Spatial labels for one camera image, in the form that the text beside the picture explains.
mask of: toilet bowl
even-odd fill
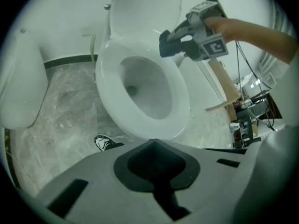
[[[126,133],[171,140],[189,118],[185,81],[161,58],[159,35],[178,24],[181,0],[113,0],[96,63],[101,101]]]

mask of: black slot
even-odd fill
[[[240,162],[236,162],[228,159],[218,159],[217,162],[234,168],[237,168],[240,164]]]
[[[57,216],[64,218],[75,201],[81,195],[88,182],[81,179],[74,180],[63,192],[48,206],[48,209]]]

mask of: cable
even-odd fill
[[[243,50],[242,50],[242,48],[241,48],[241,45],[240,45],[239,41],[236,41],[236,43],[237,43],[237,47],[239,48],[239,51],[240,51],[241,55],[243,56],[243,58],[244,58],[246,64],[247,64],[248,67],[250,68],[250,70],[251,70],[252,74],[255,76],[255,78],[256,78],[257,80],[260,80],[260,81],[261,81],[267,88],[272,89],[272,88],[271,88],[270,86],[268,86],[264,81],[262,81],[261,79],[259,79],[259,78],[257,77],[257,75],[256,75],[255,72],[252,70],[252,68],[251,68],[251,66],[250,66],[250,64],[249,64],[249,62],[248,62],[248,60],[247,60],[247,58],[246,58],[246,56],[245,56],[245,54],[244,54],[244,52],[243,52]]]
[[[268,117],[268,115],[267,115],[267,118],[268,118],[268,124],[267,123],[264,123],[261,119],[259,119],[253,112],[251,112],[251,110],[247,107],[247,105],[245,104],[245,101],[244,101],[244,97],[243,97],[243,94],[242,94],[242,88],[241,88],[241,77],[240,77],[240,64],[239,64],[239,50],[240,50],[240,44],[239,44],[239,46],[238,46],[238,41],[235,41],[235,45],[236,45],[236,49],[237,49],[237,62],[238,62],[238,75],[239,75],[239,84],[240,84],[240,92],[241,92],[241,99],[242,99],[242,101],[244,102],[244,105],[245,105],[245,107],[246,107],[246,109],[247,109],[247,112],[249,112],[249,113],[251,113],[251,115],[253,115],[257,120],[259,120],[261,123],[263,123],[263,124],[265,124],[268,128],[270,128],[271,130],[273,130],[273,131],[275,131],[275,129],[273,128],[273,125],[274,125],[274,116],[273,116],[273,123],[272,123],[272,125],[270,124],[270,119],[269,119],[269,117]],[[243,58],[244,58],[244,60],[246,61],[246,63],[249,65],[249,62],[248,62],[248,60],[246,59],[246,56],[245,56],[245,54],[244,54],[244,52],[242,51],[241,52],[241,54],[242,54],[242,56],[243,56]],[[262,87],[261,87],[261,85],[258,83],[258,85],[259,85],[259,87],[260,87],[260,90],[261,90],[261,93],[263,93],[263,91],[262,91]]]

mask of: toilet lid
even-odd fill
[[[177,26],[181,0],[113,0],[110,11],[111,38],[158,46],[160,34]]]
[[[165,75],[171,94],[171,108],[165,118],[154,119],[145,114],[124,87],[121,62],[125,58],[136,56],[154,62]],[[121,129],[137,138],[171,140],[188,123],[189,96],[183,77],[171,58],[161,58],[145,44],[129,39],[107,41],[97,60],[96,83],[103,105],[111,118]]]

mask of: black wire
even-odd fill
[[[242,48],[241,48],[241,45],[240,45],[239,41],[236,41],[236,43],[238,44],[237,46],[238,46],[238,48],[239,48],[239,50],[240,50],[240,52],[241,52],[241,55],[243,56],[243,58],[244,58],[246,64],[249,66],[251,72],[253,73],[253,75],[255,76],[255,78],[258,80],[259,78],[257,77],[257,75],[255,74],[255,72],[252,70],[251,66],[249,65],[249,62],[248,62],[248,60],[247,60],[247,58],[246,58],[246,56],[245,56],[245,54],[244,54],[244,52],[243,52],[243,50],[242,50]],[[259,80],[260,80],[260,81],[261,81],[267,88],[272,89],[272,88],[269,87],[266,83],[264,83],[261,79],[259,79]]]
[[[258,80],[258,77],[257,77],[257,75],[253,72],[251,66],[249,65],[249,62],[248,62],[248,60],[247,60],[247,58],[246,58],[246,56],[245,56],[245,54],[244,54],[244,52],[243,52],[243,50],[242,50],[240,44],[239,44],[239,42],[238,42],[238,41],[235,41],[235,45],[236,45],[236,49],[237,49],[238,70],[239,70],[239,68],[240,68],[240,65],[239,65],[239,50],[240,50],[241,55],[243,56],[243,58],[244,58],[244,60],[246,61],[247,65],[249,66],[249,68],[251,69],[251,71],[252,71],[253,75],[255,76],[255,78]],[[264,100],[266,100],[266,97],[265,97],[265,95],[263,94],[262,87],[261,87],[260,83],[258,83],[258,86],[260,87],[261,94],[262,94]],[[270,105],[270,103],[268,103],[268,106],[267,106],[266,111],[265,111],[266,116],[267,116],[267,119],[268,119],[267,127],[270,128],[271,130],[275,131],[275,129],[273,128],[273,125],[274,125],[274,112],[273,112],[272,108],[271,108],[271,112],[272,112],[272,114],[273,114],[273,123],[272,123],[272,125],[271,125],[271,123],[270,123],[270,119],[269,119],[269,116],[268,116],[268,114],[267,114],[267,109],[268,109],[269,105]]]

